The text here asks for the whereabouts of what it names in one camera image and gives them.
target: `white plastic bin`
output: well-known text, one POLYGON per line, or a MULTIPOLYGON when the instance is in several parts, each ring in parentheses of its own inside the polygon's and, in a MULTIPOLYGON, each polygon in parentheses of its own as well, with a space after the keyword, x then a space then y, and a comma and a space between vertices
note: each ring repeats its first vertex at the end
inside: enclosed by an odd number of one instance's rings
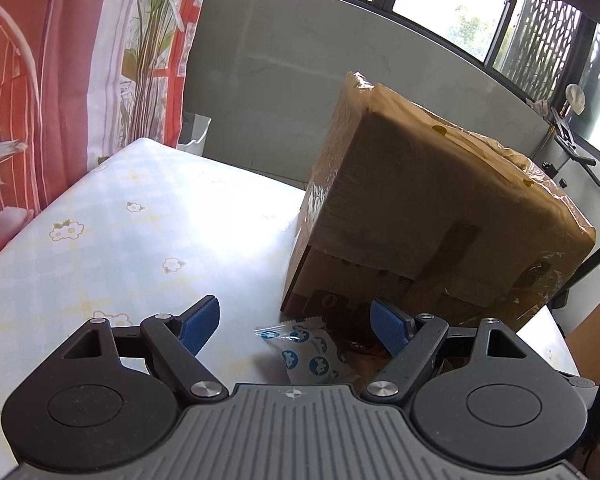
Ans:
POLYGON ((211 118, 197 114, 182 113, 182 129, 177 148, 183 152, 202 156, 205 149, 206 131, 211 118))

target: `plastic wrap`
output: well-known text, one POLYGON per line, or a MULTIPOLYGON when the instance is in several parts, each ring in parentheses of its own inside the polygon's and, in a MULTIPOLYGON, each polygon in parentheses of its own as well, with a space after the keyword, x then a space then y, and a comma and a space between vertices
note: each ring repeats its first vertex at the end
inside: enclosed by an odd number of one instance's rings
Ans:
POLYGON ((257 328, 255 334, 280 355, 291 384, 350 383, 358 378, 319 317, 257 328))

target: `blue gripper pad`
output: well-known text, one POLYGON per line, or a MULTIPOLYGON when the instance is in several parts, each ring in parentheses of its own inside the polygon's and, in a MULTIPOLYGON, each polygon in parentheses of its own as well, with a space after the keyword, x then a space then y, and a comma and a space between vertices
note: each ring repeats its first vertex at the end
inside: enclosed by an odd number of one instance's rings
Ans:
POLYGON ((373 300, 371 303, 371 328, 393 357, 407 346, 413 333, 413 327, 410 326, 413 319, 407 314, 402 315, 404 318, 393 312, 382 300, 373 300))
POLYGON ((184 320, 182 331, 180 332, 180 342, 189 350, 192 355, 197 355, 200 349, 205 345, 212 333, 218 328, 220 323, 220 303, 214 297, 203 298, 200 302, 202 306, 195 304, 197 311, 184 320))

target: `gray wall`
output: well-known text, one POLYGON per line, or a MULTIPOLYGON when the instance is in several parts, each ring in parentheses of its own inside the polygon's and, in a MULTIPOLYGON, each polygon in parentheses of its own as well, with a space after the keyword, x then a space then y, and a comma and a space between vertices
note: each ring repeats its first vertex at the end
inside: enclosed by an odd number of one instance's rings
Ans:
POLYGON ((212 118, 205 156, 306 182, 348 71, 524 153, 546 131, 461 57, 339 0, 205 0, 184 109, 212 118))
MULTIPOLYGON (((587 155, 587 152, 581 148, 578 149, 578 153, 587 155)), ((548 161, 558 168, 566 158, 560 146, 552 141, 536 158, 536 163, 540 165, 548 161)), ((593 171, 600 179, 600 163, 593 168, 593 171)), ((600 247, 600 188, 593 183, 577 162, 571 160, 564 165, 554 180, 558 182, 561 178, 568 184, 565 192, 596 228, 595 250, 600 247)), ((554 316, 562 329, 569 333, 598 306, 598 303, 600 303, 600 270, 596 269, 571 289, 567 306, 556 310, 554 316)))

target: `curtain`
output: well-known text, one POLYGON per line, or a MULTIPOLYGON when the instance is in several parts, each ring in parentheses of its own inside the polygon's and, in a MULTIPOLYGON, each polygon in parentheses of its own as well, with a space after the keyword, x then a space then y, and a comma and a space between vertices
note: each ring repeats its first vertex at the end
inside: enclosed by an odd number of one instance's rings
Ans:
POLYGON ((202 0, 0 0, 0 250, 139 137, 175 147, 202 0))

